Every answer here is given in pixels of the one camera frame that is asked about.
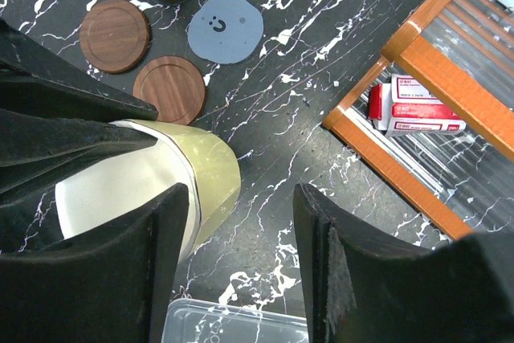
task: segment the gray coaster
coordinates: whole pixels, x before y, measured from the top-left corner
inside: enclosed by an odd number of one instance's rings
[[[246,0],[208,0],[191,20],[187,39],[200,58],[229,64],[247,58],[263,32],[263,16]]]

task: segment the dark wood disc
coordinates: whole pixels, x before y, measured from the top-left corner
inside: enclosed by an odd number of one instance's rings
[[[157,107],[157,120],[188,125],[203,108],[206,85],[189,60],[162,56],[143,67],[134,83],[133,95]]]
[[[134,67],[145,55],[149,40],[146,17],[125,0],[98,3],[80,28],[80,47],[86,59],[111,73]]]

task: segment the marble countertop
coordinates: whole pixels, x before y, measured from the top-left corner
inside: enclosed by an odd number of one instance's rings
[[[303,316],[292,229],[292,190],[298,182],[312,183],[398,238],[424,247],[447,241],[320,127],[423,0],[247,0],[262,11],[264,37],[250,58],[222,66],[198,58],[187,45],[188,23],[206,0],[127,0],[147,16],[152,39],[144,60],[120,75],[98,71],[80,50],[82,20],[101,1],[0,0],[0,16],[90,76],[128,93],[142,67],[163,55],[186,57],[202,72],[207,100],[194,125],[235,151],[242,192],[228,220],[179,266],[176,297]],[[0,241],[3,251],[37,248],[62,237],[52,192],[10,213],[16,216],[0,212],[0,225],[8,230]]]

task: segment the red and white box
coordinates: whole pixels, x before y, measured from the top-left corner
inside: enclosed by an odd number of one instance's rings
[[[369,93],[369,118],[386,137],[408,133],[457,134],[466,122],[411,76],[393,74]]]

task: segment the clear plastic container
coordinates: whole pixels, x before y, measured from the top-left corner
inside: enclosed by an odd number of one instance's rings
[[[304,318],[179,299],[168,307],[162,343],[308,343]]]

